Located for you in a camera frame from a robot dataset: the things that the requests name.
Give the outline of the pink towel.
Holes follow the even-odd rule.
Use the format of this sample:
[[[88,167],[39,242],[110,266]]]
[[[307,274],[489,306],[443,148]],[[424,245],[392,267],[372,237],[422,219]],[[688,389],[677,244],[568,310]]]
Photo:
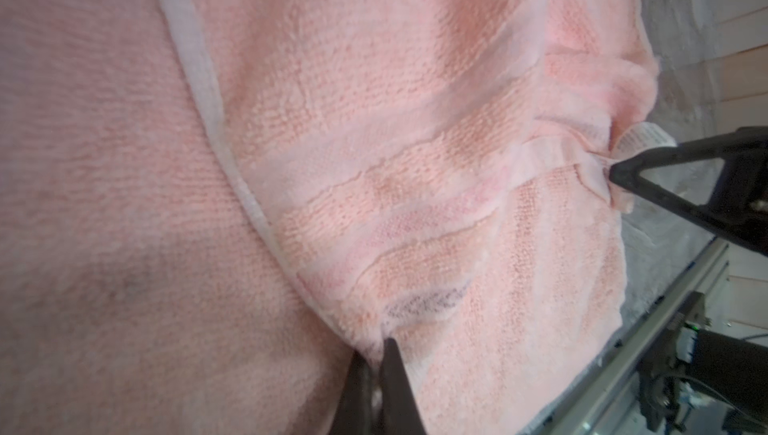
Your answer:
[[[1,430],[513,434],[621,327],[641,0],[1,0]]]

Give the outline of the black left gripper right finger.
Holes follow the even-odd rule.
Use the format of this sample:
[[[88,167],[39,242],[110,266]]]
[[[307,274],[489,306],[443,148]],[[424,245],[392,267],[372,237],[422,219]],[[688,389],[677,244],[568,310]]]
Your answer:
[[[393,338],[384,341],[378,378],[382,394],[379,434],[426,435],[400,348]]]

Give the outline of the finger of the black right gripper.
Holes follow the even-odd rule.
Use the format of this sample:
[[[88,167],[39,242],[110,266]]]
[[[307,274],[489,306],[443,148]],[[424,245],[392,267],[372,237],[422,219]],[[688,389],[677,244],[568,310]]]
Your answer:
[[[613,166],[618,187],[746,250],[767,253],[767,128],[644,151]]]

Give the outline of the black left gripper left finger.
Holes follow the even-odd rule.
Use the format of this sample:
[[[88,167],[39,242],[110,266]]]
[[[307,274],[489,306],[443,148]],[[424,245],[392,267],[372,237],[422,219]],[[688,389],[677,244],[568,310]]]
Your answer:
[[[348,367],[329,435],[372,435],[376,432],[373,410],[375,387],[375,371],[359,352],[355,352]]]

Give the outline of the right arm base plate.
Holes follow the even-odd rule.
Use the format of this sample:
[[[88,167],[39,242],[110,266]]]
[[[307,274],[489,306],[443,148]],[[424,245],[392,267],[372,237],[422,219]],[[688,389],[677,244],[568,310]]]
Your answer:
[[[683,434],[691,411],[710,402],[728,407],[720,429],[767,432],[767,347],[707,328],[706,297],[692,292],[637,366],[647,428]]]

